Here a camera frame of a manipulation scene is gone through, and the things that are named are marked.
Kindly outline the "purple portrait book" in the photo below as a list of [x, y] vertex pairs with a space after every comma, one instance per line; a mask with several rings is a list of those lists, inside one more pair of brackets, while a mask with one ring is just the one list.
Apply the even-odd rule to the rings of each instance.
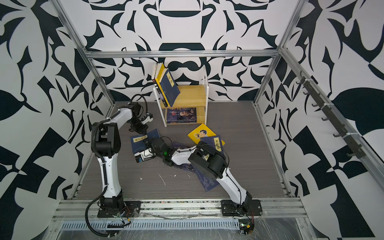
[[173, 142], [172, 146], [175, 149], [171, 156], [171, 160], [174, 163], [173, 167], [187, 172], [196, 173], [194, 166], [188, 160], [188, 154], [193, 152], [196, 146], [189, 147], [179, 142]]
[[197, 122], [196, 108], [167, 109], [167, 124], [184, 124]]

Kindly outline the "blue book yellow label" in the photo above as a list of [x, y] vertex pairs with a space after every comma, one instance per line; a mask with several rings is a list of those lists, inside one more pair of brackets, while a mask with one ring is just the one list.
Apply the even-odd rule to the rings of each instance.
[[214, 147], [218, 152], [224, 153], [223, 146], [224, 146], [225, 142], [222, 140], [220, 135], [210, 136], [210, 137], [202, 137], [201, 141]]
[[210, 192], [212, 189], [217, 187], [219, 183], [216, 180], [211, 180], [207, 178], [201, 171], [199, 171], [196, 167], [194, 167], [195, 173], [197, 174], [197, 177], [202, 184], [204, 190], [206, 192]]
[[168, 97], [168, 101], [170, 102], [171, 107], [173, 107], [178, 95], [180, 94], [180, 90], [173, 76], [171, 75], [170, 70], [167, 68], [162, 80], [162, 84], [165, 87], [165, 92]]

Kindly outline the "large yellow book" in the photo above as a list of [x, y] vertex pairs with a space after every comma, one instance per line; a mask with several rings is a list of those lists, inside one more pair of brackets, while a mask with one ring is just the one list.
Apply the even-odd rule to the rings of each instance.
[[164, 106], [165, 107], [171, 107], [170, 102], [168, 101], [168, 97], [165, 92], [165, 87], [162, 84], [163, 77], [165, 75], [165, 65], [163, 63], [157, 63], [156, 64], [156, 71], [155, 71], [155, 81], [157, 83], [158, 88], [160, 89], [163, 98], [164, 98]]

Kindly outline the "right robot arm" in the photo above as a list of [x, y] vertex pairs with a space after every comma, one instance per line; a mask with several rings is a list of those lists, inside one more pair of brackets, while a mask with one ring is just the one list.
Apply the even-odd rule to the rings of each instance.
[[252, 195], [235, 179], [229, 169], [229, 159], [223, 149], [200, 141], [196, 146], [177, 149], [166, 144], [162, 138], [145, 140], [151, 158], [162, 158], [168, 166], [189, 164], [203, 173], [208, 179], [216, 180], [228, 193], [232, 203], [246, 213], [251, 206]]

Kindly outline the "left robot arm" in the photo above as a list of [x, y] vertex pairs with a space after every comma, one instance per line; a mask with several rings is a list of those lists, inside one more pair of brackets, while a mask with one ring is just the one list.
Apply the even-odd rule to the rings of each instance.
[[148, 111], [146, 100], [144, 103], [143, 108], [138, 102], [131, 100], [110, 117], [92, 125], [91, 150], [98, 159], [103, 185], [103, 191], [97, 200], [103, 210], [121, 210], [125, 207], [117, 167], [118, 153], [122, 146], [119, 129], [128, 123], [133, 132], [140, 135], [147, 133], [147, 123], [153, 120], [153, 115]]

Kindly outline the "small yellow cartoon book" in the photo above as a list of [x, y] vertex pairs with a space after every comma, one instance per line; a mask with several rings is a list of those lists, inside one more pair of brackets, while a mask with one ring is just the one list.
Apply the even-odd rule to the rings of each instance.
[[199, 125], [193, 131], [188, 134], [188, 137], [195, 143], [198, 144], [201, 141], [202, 137], [210, 137], [216, 136], [210, 128], [208, 128], [205, 124]]

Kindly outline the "wooden white-framed bookshelf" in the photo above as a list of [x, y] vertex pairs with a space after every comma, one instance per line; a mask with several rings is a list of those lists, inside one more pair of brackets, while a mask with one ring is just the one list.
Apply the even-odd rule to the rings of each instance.
[[173, 107], [165, 107], [162, 100], [159, 97], [155, 86], [153, 92], [158, 103], [158, 107], [163, 118], [164, 126], [167, 127], [167, 109], [174, 108], [196, 108], [197, 109], [197, 124], [207, 123], [207, 111], [208, 111], [208, 100], [209, 100], [209, 82], [207, 79], [207, 70], [203, 66], [203, 78], [199, 85], [178, 85], [180, 94], [178, 95]]

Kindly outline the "small green-lit electronics box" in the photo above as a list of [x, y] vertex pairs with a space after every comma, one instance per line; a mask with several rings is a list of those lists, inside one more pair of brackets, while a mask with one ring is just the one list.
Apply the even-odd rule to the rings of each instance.
[[249, 235], [253, 232], [255, 224], [249, 219], [239, 219], [239, 231], [243, 235]]

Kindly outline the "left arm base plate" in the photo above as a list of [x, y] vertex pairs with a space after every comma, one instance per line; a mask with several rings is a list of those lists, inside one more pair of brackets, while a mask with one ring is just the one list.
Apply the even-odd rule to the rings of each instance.
[[102, 200], [97, 217], [98, 218], [113, 218], [123, 217], [130, 218], [140, 213], [141, 201], [115, 201]]

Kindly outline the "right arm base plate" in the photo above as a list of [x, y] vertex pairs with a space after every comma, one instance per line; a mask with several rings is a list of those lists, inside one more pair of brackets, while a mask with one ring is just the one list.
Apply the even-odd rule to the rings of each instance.
[[221, 200], [221, 212], [226, 217], [261, 216], [262, 211], [260, 200], [251, 200], [246, 210], [231, 200]]

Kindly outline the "aluminium front rail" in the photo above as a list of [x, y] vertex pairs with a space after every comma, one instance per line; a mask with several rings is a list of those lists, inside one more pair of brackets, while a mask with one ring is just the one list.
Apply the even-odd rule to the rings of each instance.
[[311, 227], [307, 212], [298, 198], [261, 198], [261, 216], [226, 217], [221, 212], [225, 199], [148, 199], [141, 201], [139, 214], [130, 217], [98, 218], [100, 206], [92, 204], [85, 210], [88, 200], [66, 200], [59, 203], [50, 228], [60, 230], [87, 230], [91, 226], [100, 232], [120, 230], [239, 230], [239, 219], [249, 219], [255, 225], [267, 225], [272, 220], [292, 220], [303, 231]]

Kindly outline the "wall hook rail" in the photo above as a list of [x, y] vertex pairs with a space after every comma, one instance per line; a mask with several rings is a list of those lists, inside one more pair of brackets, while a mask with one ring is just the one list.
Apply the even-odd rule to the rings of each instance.
[[303, 85], [303, 87], [307, 90], [307, 92], [304, 92], [304, 95], [311, 96], [315, 101], [315, 104], [312, 104], [312, 106], [314, 108], [319, 108], [326, 116], [325, 118], [322, 118], [322, 121], [329, 121], [337, 131], [337, 134], [333, 134], [333, 136], [335, 138], [342, 138], [352, 151], [351, 153], [347, 153], [347, 156], [357, 157], [358, 159], [365, 157], [367, 154], [363, 150], [362, 144], [359, 143], [355, 137], [353, 137], [356, 133], [348, 130], [346, 124], [343, 123], [340, 114], [337, 114], [335, 105], [326, 102], [324, 94], [322, 94], [321, 91], [315, 87], [315, 81], [304, 77], [302, 71], [300, 71], [300, 78], [301, 79], [297, 82], [297, 84]]

